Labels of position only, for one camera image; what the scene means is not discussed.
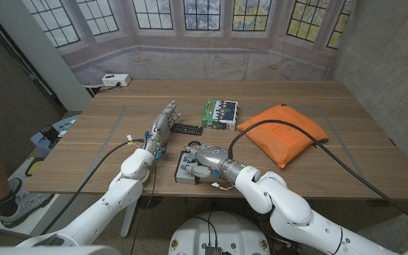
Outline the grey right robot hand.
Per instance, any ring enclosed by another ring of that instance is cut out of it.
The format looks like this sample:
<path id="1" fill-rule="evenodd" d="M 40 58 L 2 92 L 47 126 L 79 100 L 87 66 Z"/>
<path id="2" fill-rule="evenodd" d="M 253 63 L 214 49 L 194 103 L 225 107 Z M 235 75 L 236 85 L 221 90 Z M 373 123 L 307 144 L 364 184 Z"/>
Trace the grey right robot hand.
<path id="1" fill-rule="evenodd" d="M 226 149 L 211 144 L 185 147 L 191 153 L 200 166 L 184 164 L 181 168 L 199 178 L 207 178 L 213 172 L 224 176 L 229 182 L 235 183 L 239 172 L 245 167 L 235 159 L 229 159 Z"/>

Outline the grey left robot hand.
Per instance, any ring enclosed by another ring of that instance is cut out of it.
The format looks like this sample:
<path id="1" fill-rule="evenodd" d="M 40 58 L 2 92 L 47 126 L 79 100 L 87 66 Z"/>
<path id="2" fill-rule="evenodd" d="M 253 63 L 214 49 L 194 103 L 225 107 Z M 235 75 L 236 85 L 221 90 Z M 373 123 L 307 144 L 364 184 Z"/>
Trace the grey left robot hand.
<path id="1" fill-rule="evenodd" d="M 180 118 L 176 101 L 171 101 L 165 109 L 154 119 L 148 137 L 142 148 L 154 154 L 167 140 L 170 129 Z"/>

